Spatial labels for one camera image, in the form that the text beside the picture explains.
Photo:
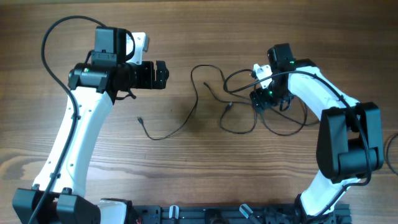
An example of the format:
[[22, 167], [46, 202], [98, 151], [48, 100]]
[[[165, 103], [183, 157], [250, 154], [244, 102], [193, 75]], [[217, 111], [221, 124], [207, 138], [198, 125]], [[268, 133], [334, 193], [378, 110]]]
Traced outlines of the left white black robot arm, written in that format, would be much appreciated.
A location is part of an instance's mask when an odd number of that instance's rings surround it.
[[95, 47], [69, 74], [62, 124], [45, 165], [29, 189], [17, 189], [12, 206], [22, 223], [139, 223], [128, 200], [85, 198], [88, 168], [101, 127], [118, 93], [163, 89], [163, 61], [145, 61], [144, 32], [99, 26]]

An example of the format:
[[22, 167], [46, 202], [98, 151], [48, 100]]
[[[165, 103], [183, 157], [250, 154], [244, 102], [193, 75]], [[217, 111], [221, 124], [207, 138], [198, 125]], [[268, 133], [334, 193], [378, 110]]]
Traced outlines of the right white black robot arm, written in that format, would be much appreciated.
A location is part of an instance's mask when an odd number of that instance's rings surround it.
[[350, 187], [368, 185], [372, 172], [382, 167], [381, 112], [373, 102], [361, 103], [343, 93], [311, 60], [294, 58], [289, 44], [273, 46], [267, 58], [269, 64], [255, 64], [252, 72], [260, 84], [250, 94], [255, 111], [285, 111], [297, 97], [320, 122], [319, 170], [298, 204], [306, 219], [321, 218], [334, 211]]

